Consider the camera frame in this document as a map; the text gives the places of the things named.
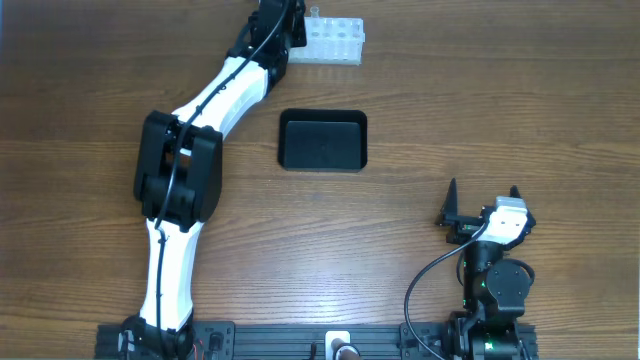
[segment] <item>white plastic part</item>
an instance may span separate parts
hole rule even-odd
[[[241,57],[229,57],[225,60],[220,74],[191,100],[187,105],[175,110],[174,115],[178,120],[187,121],[196,111],[196,107],[211,94],[211,92],[234,72],[244,61]],[[211,99],[202,110],[202,115],[193,122],[193,126],[212,126],[220,131],[226,138],[231,129],[236,125],[244,113],[255,103],[259,102],[267,94],[269,76],[255,61],[250,61],[247,66],[231,80],[226,87]]]
[[[527,205],[524,200],[507,196],[496,198],[496,211],[489,216],[489,224],[480,241],[493,241],[506,245],[516,240],[527,223]]]
[[[157,326],[156,320],[156,276],[158,272],[158,255],[160,253],[160,232],[153,228],[154,222],[147,220],[149,230],[149,276],[147,278],[147,295],[140,309],[140,317],[147,324]],[[195,223],[188,232],[180,232],[178,225],[168,221],[162,222],[165,242],[162,257],[162,274],[160,283],[160,326],[162,330],[179,330],[185,324],[191,311],[191,275],[193,260],[196,255],[198,236],[203,223]]]
[[[360,65],[364,43],[364,21],[353,18],[323,18],[317,6],[304,18],[307,46],[292,48],[289,63]]]

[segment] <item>wooden table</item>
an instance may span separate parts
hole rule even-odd
[[[452,249],[433,220],[517,184],[538,219],[511,252],[537,272],[523,321],[543,358],[635,359],[640,3],[322,1],[362,17],[362,66],[291,65],[225,143],[200,238],[196,319],[404,321],[416,272]],[[0,357],[91,357],[137,312],[148,240],[132,195],[142,123],[218,73],[256,1],[5,0],[0,43]],[[289,107],[361,109],[358,174],[284,171]],[[461,307],[454,262],[415,321]]]

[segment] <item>wooden tabletop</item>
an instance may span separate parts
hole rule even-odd
[[[0,37],[0,357],[91,357],[96,326],[142,304],[133,197],[145,116],[211,81],[257,1],[5,0]],[[511,251],[536,270],[522,322],[542,358],[635,359],[640,2],[318,1],[361,17],[361,66],[290,65],[224,145],[199,240],[197,320],[404,321],[413,276],[453,249],[447,186],[475,215],[517,184],[538,220]],[[290,107],[360,109],[357,174],[287,172]],[[459,310],[454,261],[415,321]]]

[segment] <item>robotic arm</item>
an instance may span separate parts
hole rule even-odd
[[[140,313],[122,325],[121,357],[191,352],[193,261],[220,197],[223,139],[285,75],[289,50],[306,45],[304,12],[303,0],[262,0],[220,74],[171,115],[145,120],[134,195],[147,217],[149,274]]]

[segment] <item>white egg carton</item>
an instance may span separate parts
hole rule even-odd
[[[304,18],[307,46],[292,48],[289,63],[360,65],[364,43],[362,19],[319,16],[317,6]]]

